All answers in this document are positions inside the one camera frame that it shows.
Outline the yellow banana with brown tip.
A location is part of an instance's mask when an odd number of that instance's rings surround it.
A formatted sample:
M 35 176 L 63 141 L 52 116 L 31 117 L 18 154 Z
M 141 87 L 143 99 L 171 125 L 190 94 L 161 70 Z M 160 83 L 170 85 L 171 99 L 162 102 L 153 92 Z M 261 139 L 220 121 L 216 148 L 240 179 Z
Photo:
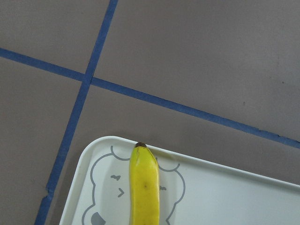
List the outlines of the yellow banana with brown tip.
M 129 161 L 130 224 L 158 225 L 159 167 L 146 144 L 135 144 Z

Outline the white rectangular tray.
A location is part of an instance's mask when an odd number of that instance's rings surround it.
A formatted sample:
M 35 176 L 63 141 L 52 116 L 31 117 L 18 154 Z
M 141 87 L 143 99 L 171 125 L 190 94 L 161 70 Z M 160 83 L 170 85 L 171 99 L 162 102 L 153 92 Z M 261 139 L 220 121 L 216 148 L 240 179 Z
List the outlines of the white rectangular tray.
M 127 225 L 135 141 L 105 136 L 80 156 L 60 223 Z M 160 174 L 162 225 L 297 225 L 300 187 L 150 146 Z

